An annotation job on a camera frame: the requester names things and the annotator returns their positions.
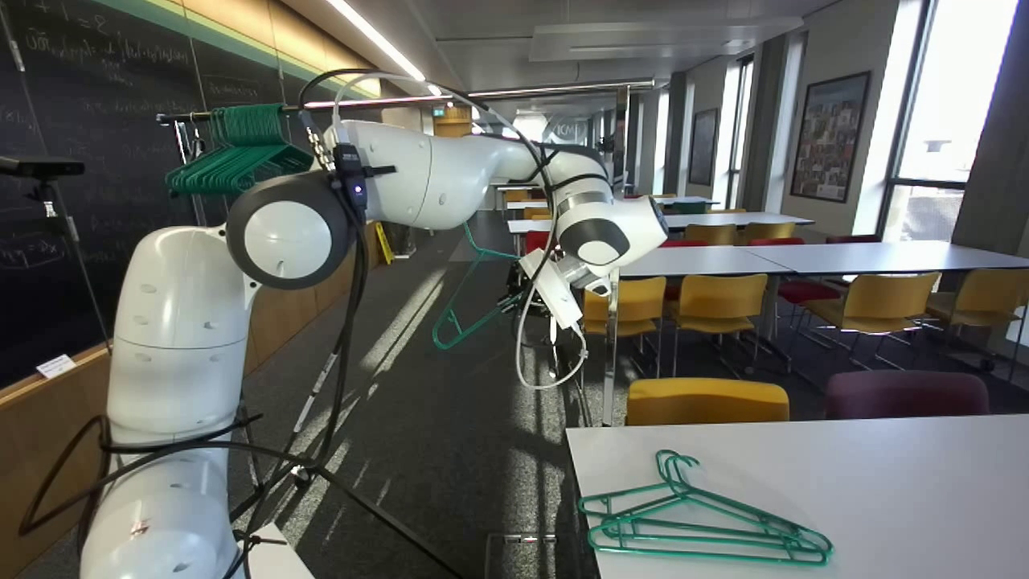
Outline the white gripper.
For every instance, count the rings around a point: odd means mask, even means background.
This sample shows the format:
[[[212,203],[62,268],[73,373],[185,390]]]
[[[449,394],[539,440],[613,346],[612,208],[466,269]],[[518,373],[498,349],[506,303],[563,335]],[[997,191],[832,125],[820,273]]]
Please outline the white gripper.
[[[589,268],[574,258],[553,258],[544,248],[526,250],[522,258],[522,269],[559,328],[574,328],[583,320],[583,290],[599,297],[612,292],[609,269]]]

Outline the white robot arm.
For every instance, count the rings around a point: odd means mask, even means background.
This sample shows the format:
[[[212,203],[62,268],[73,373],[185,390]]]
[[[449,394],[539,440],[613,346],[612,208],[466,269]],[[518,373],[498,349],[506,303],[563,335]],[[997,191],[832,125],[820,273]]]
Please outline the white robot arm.
[[[254,297],[330,276],[369,218],[455,229],[498,180],[553,191],[559,250],[533,250],[522,269],[565,328],[583,317],[578,290],[604,292],[622,268],[665,242],[658,208],[613,196],[589,151],[433,137],[359,117],[335,125],[327,167],[250,186],[217,224],[146,234],[113,332],[107,421],[116,479],[86,529],[79,579],[233,579],[227,438]]]

